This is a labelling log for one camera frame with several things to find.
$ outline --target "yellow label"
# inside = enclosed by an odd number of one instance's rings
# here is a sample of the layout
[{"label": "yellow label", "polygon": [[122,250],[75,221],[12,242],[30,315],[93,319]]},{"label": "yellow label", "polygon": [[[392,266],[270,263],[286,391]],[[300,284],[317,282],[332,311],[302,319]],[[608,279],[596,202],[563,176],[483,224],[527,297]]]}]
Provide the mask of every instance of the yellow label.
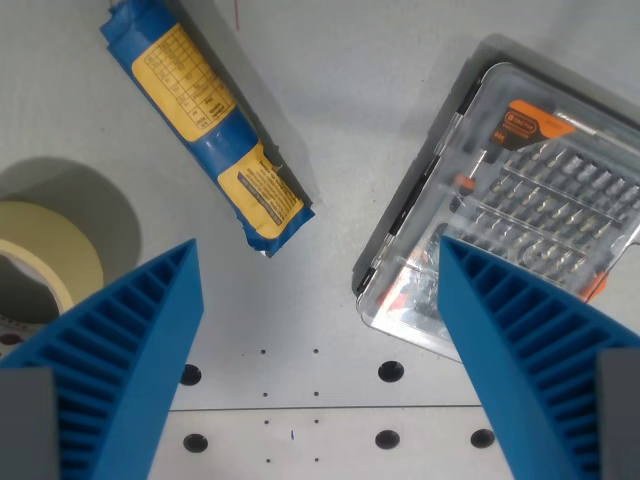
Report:
[{"label": "yellow label", "polygon": [[132,65],[133,75],[185,140],[209,132],[236,103],[180,25]]},{"label": "yellow label", "polygon": [[259,142],[222,172],[218,183],[249,224],[269,240],[280,235],[303,206],[275,172]]}]

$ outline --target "beige tape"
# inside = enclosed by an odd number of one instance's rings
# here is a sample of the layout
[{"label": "beige tape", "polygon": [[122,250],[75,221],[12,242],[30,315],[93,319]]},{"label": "beige tape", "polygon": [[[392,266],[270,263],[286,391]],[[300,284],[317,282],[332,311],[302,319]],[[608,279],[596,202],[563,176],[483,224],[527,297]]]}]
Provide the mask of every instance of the beige tape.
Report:
[{"label": "beige tape", "polygon": [[0,255],[36,272],[64,313],[103,287],[91,242],[63,216],[25,202],[0,202]]}]

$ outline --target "black mounting hole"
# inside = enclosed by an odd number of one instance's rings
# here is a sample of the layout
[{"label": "black mounting hole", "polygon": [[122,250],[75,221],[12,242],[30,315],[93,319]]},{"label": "black mounting hole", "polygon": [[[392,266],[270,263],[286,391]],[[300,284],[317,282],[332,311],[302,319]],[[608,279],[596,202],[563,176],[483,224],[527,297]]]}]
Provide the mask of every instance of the black mounting hole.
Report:
[{"label": "black mounting hole", "polygon": [[376,435],[376,445],[382,450],[391,450],[400,443],[400,435],[393,430],[383,430]]},{"label": "black mounting hole", "polygon": [[182,385],[191,387],[196,383],[198,383],[201,378],[202,378],[202,372],[200,371],[200,369],[195,365],[191,365],[190,363],[187,363],[184,366],[184,370],[182,371],[182,377],[180,377],[180,383]]},{"label": "black mounting hole", "polygon": [[490,447],[495,441],[496,436],[491,430],[487,430],[486,428],[476,430],[475,432],[473,432],[473,435],[471,435],[471,445],[476,448]]},{"label": "black mounting hole", "polygon": [[384,362],[378,368],[378,376],[380,380],[387,383],[397,382],[404,375],[404,367],[400,362],[396,362],[394,360],[390,360],[388,362]]},{"label": "black mounting hole", "polygon": [[199,433],[192,433],[191,435],[187,435],[186,437],[184,437],[182,444],[184,445],[184,448],[186,448],[191,453],[204,452],[209,446],[209,442],[207,441],[207,439]]},{"label": "black mounting hole", "polygon": [[0,335],[0,343],[2,345],[16,345],[20,342],[22,342],[22,338],[15,333],[5,333],[4,335]]}]

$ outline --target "blue wrapper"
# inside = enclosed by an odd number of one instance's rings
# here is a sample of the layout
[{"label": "blue wrapper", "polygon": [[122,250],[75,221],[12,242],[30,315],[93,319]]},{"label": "blue wrapper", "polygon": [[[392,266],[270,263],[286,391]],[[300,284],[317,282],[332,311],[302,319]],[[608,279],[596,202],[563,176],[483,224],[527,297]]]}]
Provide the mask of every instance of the blue wrapper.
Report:
[{"label": "blue wrapper", "polygon": [[254,249],[273,255],[309,219],[235,99],[159,0],[123,1],[108,49],[220,188]]}]

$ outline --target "screwdriver bit set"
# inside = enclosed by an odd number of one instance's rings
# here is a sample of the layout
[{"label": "screwdriver bit set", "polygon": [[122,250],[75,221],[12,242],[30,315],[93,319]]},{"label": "screwdriver bit set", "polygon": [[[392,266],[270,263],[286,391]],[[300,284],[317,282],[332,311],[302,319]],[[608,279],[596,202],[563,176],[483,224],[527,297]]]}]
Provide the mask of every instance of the screwdriver bit set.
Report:
[{"label": "screwdriver bit set", "polygon": [[499,64],[452,118],[360,283],[358,311],[459,360],[437,309],[443,235],[588,301],[639,230],[640,131]]}]

